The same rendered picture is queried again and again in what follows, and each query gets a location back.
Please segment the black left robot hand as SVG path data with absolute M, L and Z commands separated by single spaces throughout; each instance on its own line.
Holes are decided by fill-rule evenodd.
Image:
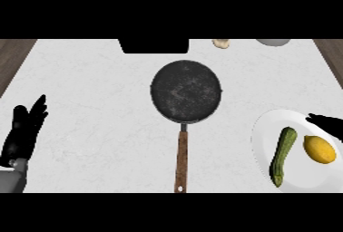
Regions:
M 46 95 L 38 97 L 31 110 L 22 105 L 13 108 L 12 128 L 0 154 L 1 167 L 12 168 L 16 159 L 31 159 L 35 139 L 47 115 Z

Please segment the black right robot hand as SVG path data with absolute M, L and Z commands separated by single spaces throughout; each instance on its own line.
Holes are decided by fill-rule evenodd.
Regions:
M 319 114 L 310 113 L 306 121 L 315 124 L 343 143 L 343 120 Z

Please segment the yellow lemon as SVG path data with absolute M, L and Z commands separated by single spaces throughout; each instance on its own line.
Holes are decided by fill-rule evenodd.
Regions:
M 306 136 L 303 147 L 309 157 L 321 164 L 328 164 L 336 160 L 336 149 L 322 137 Z

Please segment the white plate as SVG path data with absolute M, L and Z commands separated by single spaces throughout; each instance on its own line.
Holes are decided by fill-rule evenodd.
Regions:
M 306 115 L 291 110 L 268 111 L 259 118 L 251 132 L 251 149 L 268 180 L 269 165 L 275 156 L 281 130 L 291 127 L 297 138 L 284 161 L 281 192 L 343 192 L 343 155 L 331 135 L 306 121 Z M 306 136 L 319 136 L 336 150 L 336 160 L 321 164 L 303 148 Z

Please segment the green zucchini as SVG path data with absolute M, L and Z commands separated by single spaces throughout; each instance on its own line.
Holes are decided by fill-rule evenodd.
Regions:
M 294 128 L 285 127 L 281 130 L 278 136 L 278 146 L 275 150 L 273 159 L 269 165 L 269 177 L 276 187 L 282 184 L 284 179 L 284 161 L 290 150 L 293 148 L 294 141 L 297 139 L 297 132 Z

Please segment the grey bowl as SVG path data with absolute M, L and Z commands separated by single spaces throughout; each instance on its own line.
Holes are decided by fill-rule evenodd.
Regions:
M 290 42 L 290 39 L 259 39 L 259 42 L 266 46 L 282 46 Z

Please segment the beige garlic bulb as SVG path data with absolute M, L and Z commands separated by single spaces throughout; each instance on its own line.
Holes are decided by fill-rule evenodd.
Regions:
M 213 39 L 211 42 L 214 46 L 222 49 L 226 49 L 231 43 L 228 39 Z

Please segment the black appliance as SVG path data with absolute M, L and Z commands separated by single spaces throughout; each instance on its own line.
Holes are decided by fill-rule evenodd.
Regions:
M 188 39 L 120 39 L 124 53 L 186 53 Z

